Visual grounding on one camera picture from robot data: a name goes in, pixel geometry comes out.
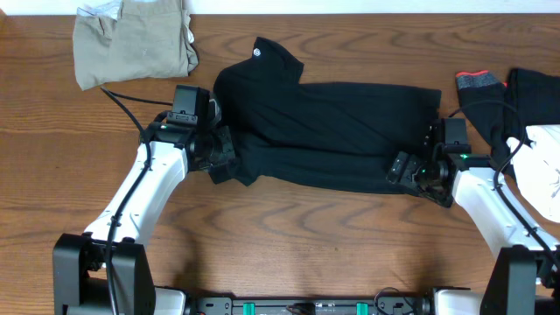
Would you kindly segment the black polo shirt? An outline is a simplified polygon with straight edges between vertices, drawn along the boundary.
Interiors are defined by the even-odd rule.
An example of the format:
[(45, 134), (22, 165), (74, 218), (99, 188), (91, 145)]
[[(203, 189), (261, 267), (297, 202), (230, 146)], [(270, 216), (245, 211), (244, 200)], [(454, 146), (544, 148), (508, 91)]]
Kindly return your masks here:
[(210, 172), (214, 183), (245, 186), (266, 176), (302, 186), (412, 194), (387, 179), (397, 154), (422, 155), (438, 118), (438, 89), (300, 81), (304, 65), (283, 46), (255, 40), (249, 59), (213, 84), (236, 158)]

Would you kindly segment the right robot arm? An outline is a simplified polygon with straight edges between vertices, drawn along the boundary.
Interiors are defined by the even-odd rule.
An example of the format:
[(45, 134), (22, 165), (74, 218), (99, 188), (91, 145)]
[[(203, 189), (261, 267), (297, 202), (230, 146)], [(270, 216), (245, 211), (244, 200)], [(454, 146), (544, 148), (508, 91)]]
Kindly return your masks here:
[(472, 152), (465, 121), (435, 121), (424, 148), (424, 157), (399, 152), (388, 170), (388, 181), (442, 207), (461, 206), (496, 262), (484, 293), (459, 287), (434, 288), (414, 312), (557, 314), (559, 241), (542, 229), (511, 193), (491, 157)]

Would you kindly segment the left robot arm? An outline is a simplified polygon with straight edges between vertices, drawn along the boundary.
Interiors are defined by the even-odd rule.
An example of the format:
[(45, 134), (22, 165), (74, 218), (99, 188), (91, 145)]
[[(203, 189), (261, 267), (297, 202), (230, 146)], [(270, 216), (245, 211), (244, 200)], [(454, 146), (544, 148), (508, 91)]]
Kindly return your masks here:
[(154, 284), (146, 247), (175, 188), (189, 172), (235, 159), (228, 127), (210, 91), (178, 85), (173, 101), (139, 132), (135, 161), (113, 199), (82, 234), (62, 234), (52, 251), (54, 312), (194, 314), (180, 289)]

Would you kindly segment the black garment with red trim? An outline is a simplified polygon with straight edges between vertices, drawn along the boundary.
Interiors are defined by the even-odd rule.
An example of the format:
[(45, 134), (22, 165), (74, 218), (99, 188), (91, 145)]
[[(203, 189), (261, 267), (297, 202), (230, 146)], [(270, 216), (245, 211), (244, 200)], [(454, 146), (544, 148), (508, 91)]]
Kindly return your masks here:
[(514, 68), (507, 81), (487, 70), (456, 74), (459, 106), (491, 147), (491, 157), (501, 165), (509, 156), (509, 137), (519, 139), (531, 125), (559, 123), (559, 78)]

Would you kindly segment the white printed t-shirt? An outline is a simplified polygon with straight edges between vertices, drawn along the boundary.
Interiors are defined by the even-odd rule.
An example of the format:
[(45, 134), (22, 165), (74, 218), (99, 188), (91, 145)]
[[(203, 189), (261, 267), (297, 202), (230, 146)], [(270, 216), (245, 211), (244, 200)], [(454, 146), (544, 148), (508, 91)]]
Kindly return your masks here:
[(513, 156), (512, 165), (521, 195), (541, 216), (559, 222), (559, 126), (526, 128), (529, 144)]

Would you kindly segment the folded khaki pants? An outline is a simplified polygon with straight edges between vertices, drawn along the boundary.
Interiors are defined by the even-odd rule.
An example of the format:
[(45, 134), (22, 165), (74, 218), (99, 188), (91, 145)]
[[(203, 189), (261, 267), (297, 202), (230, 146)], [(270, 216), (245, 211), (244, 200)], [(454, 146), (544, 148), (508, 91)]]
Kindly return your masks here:
[(80, 89), (143, 78), (186, 77), (199, 64), (181, 0), (111, 1), (79, 8), (73, 29)]

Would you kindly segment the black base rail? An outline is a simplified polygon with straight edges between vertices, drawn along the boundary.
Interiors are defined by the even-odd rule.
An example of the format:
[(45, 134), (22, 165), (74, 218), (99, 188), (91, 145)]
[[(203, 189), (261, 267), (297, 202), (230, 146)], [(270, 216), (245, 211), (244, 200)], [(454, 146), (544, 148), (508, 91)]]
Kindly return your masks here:
[(186, 302), (185, 315), (425, 315), (435, 311), (427, 297), (382, 293), (363, 299), (201, 297)]

